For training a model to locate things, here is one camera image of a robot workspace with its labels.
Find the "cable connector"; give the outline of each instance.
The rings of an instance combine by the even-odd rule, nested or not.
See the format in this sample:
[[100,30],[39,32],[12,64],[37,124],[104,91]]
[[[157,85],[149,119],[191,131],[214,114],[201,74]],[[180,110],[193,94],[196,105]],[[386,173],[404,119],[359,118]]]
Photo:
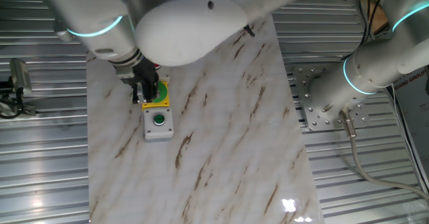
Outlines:
[[344,130],[347,133],[347,137],[350,139],[352,137],[356,137],[356,129],[353,124],[353,119],[350,116],[350,110],[343,109],[339,113],[340,118],[343,122]]

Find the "marble surface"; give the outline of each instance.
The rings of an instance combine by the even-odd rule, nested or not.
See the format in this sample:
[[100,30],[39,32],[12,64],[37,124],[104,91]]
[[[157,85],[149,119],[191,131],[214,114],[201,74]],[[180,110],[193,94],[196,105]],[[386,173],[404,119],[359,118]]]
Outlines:
[[324,223],[271,16],[252,28],[171,69],[170,141],[88,55],[91,223]]

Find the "metal grating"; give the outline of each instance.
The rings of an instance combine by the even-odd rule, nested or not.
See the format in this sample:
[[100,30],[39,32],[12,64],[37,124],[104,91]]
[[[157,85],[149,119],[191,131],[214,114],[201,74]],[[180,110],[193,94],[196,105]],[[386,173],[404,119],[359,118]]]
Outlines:
[[[364,29],[356,1],[298,0],[273,12],[273,19],[288,72],[303,64],[341,63],[359,45]],[[427,204],[416,194],[371,184],[357,174],[343,130],[305,128],[294,76],[288,77],[326,224],[426,223]],[[391,99],[380,92],[364,103],[371,125],[357,130],[363,167],[376,178],[418,186]]]
[[[298,0],[273,18],[288,72],[297,64],[341,62],[363,33],[354,1]],[[57,39],[53,20],[40,0],[0,0],[0,80],[9,76],[11,57],[26,60],[34,83],[27,100],[38,108],[31,119],[0,120],[0,223],[88,223],[86,50]],[[288,76],[295,93],[294,76]],[[389,97],[378,93],[365,104],[372,116],[371,127],[358,130],[365,169],[417,185]],[[298,98],[296,108],[326,224],[429,217],[416,195],[364,181],[350,167],[345,134],[307,131]]]
[[0,223],[88,223],[86,48],[62,42],[40,0],[0,0],[0,80],[28,63],[30,119],[0,119]]

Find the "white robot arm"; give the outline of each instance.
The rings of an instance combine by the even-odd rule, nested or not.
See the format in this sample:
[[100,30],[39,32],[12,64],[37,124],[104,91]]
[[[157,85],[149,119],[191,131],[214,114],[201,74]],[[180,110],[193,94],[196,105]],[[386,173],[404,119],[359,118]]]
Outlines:
[[[295,0],[44,1],[58,16],[60,37],[79,38],[151,101],[158,87],[153,63],[194,62],[255,19]],[[309,95],[320,114],[335,119],[358,105],[356,99],[427,64],[429,0],[383,0],[383,9],[393,37],[361,46],[310,83]]]

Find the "metal bracket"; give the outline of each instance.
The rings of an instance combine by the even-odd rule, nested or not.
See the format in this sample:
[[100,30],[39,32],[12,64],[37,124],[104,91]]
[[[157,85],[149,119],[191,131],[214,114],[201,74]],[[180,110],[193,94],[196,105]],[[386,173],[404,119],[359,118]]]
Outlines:
[[[307,128],[312,131],[326,131],[343,128],[343,123],[340,117],[335,119],[328,117],[322,111],[318,111],[311,101],[309,91],[310,83],[315,76],[325,70],[326,69],[322,67],[297,67],[293,71],[296,79],[298,96],[305,113],[304,117],[306,125]],[[367,127],[369,125],[369,116],[364,104],[358,104],[357,107],[350,112],[350,116],[352,116],[352,121],[355,124],[355,127]]]

